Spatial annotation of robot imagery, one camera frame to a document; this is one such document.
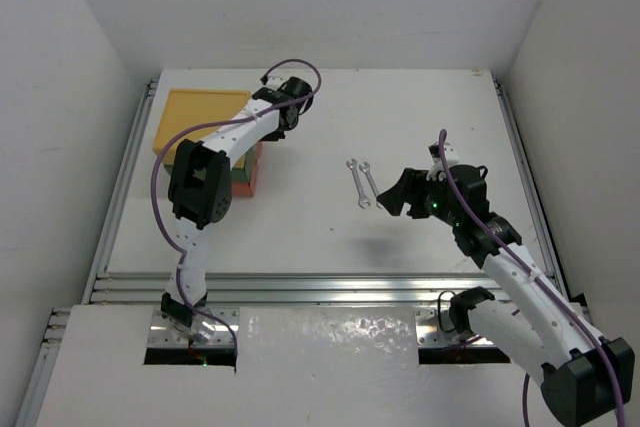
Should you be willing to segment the silver wrench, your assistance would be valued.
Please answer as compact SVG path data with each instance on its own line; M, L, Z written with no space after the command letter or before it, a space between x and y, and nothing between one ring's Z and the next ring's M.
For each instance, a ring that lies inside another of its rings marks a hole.
M365 194L364 187L362 185L362 182L358 173L357 161L354 158L347 160L346 166L349 168L354 180L354 184L358 194L358 206L362 209L369 207L371 205L371 200Z
M382 209L383 206L382 204L378 201L378 196L379 196L379 189L377 187L377 184L373 178L373 174L371 172L371 166L368 162L363 162L359 165L359 170L365 175L367 182L369 183L369 186L372 190L372 193L374 194L375 200L376 200L376 206L379 209Z

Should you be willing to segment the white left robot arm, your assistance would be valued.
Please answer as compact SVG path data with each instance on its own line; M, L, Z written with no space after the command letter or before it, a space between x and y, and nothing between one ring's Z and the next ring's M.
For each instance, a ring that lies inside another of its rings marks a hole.
M161 298L161 314L196 344L209 342L218 326L233 331L206 307L209 248L203 240L229 211L232 168L257 143L279 141L295 129L316 92L298 77L276 83L265 75L234 117L189 127L157 155L150 186L152 211L163 237L179 255ZM171 147L176 152L167 198L178 224L176 236L168 233L161 220L157 197L161 161Z

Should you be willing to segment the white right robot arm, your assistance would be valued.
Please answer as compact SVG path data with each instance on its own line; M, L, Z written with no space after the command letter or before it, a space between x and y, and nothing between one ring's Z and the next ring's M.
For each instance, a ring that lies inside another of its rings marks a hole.
M582 426L629 402L635 364L631 346L607 339L578 314L535 266L515 228L491 211L484 166L448 172L407 168L378 195L393 216L435 217L452 229L461 252L511 300L487 289L455 295L448 316L457 334L493 342L540 389L563 426Z

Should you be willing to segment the right aluminium table rail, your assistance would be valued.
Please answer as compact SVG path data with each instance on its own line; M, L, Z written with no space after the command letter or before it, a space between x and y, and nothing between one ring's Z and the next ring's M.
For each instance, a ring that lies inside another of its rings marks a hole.
M510 99L505 87L498 79L493 78L493 83L503 113L512 150L518 165L518 171L527 200L527 205L533 220L536 239L543 257L543 264L547 268L551 279L555 282L561 294L565 298L571 299L571 292L566 281L566 276L559 259L536 182L531 171L529 159L513 113Z

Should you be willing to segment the aluminium front rail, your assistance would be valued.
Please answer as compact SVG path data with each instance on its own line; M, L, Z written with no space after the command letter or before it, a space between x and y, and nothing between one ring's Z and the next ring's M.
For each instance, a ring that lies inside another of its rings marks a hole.
M168 280L161 276L97 276L84 295L94 304L156 304ZM481 272L451 274L209 274L208 301L215 305L426 305L474 287L496 299L510 297Z

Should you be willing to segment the aluminium table edge rail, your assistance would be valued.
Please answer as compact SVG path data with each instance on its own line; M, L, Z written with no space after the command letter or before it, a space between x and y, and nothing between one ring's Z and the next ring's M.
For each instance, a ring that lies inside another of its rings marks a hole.
M152 78L144 87L135 111L127 138L108 210L101 229L98 244L85 285L81 303L89 304L95 283L107 270L115 243L120 219L124 209L135 162L139 153L144 131L148 122L151 105L156 95L159 78Z

